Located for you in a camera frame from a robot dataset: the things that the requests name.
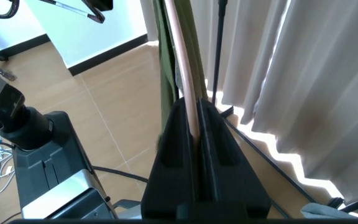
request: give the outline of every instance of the floor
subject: floor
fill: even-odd
[[[43,113],[69,114],[93,165],[149,176],[161,132],[156,47],[143,45],[75,77],[51,43],[16,55],[0,66],[18,76],[11,85],[25,94],[27,106]],[[238,118],[233,115],[230,119],[236,122]],[[308,203],[304,196],[236,133],[233,135],[268,194],[291,216],[301,218],[300,208]],[[141,200],[144,183],[104,172],[97,175],[112,202]],[[13,179],[0,194],[0,222],[19,211]],[[268,217],[282,218],[275,208]]]

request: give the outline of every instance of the baseboard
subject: baseboard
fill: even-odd
[[[126,42],[125,44],[121,44],[120,46],[117,46],[117,47],[115,47],[111,50],[108,50],[106,52],[103,52],[93,58],[85,60],[84,62],[74,65],[74,66],[68,68],[68,70],[70,71],[70,73],[73,76],[78,75],[81,72],[84,72],[84,71],[86,71],[90,68],[93,68],[105,61],[108,61],[114,57],[117,57],[120,54],[130,51],[144,43],[147,43],[147,41],[148,41],[147,34],[142,35],[138,38],[135,38],[133,40]]]
[[[31,48],[38,47],[47,42],[50,42],[50,39],[47,34],[43,34],[36,38],[13,45],[12,47],[0,50],[0,56],[9,58],[19,53],[25,52],[26,50],[30,50]]]

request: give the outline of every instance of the wall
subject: wall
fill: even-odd
[[[59,2],[89,11],[81,1]],[[147,33],[139,0],[114,0],[103,24],[44,2],[27,3],[68,68]]]
[[[11,3],[0,0],[0,13],[4,14]],[[20,2],[17,14],[10,19],[0,19],[0,50],[45,34],[33,13],[24,1]]]

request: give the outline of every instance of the gray curtain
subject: gray curtain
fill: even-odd
[[[211,90],[218,3],[191,3]],[[358,1],[231,0],[221,57],[218,88],[241,123],[358,200]]]

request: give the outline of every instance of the green cloth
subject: green cloth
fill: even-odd
[[[190,61],[195,95],[197,98],[207,100],[208,96],[206,94],[204,82],[203,65],[201,63],[200,48],[198,46],[196,26],[190,0],[174,0],[174,2]],[[178,88],[175,84],[175,78],[180,87],[181,80],[177,69],[172,33],[164,0],[154,0],[153,5],[159,40],[158,53],[161,67],[161,115],[162,130],[164,130],[172,105],[175,100],[178,99]]]

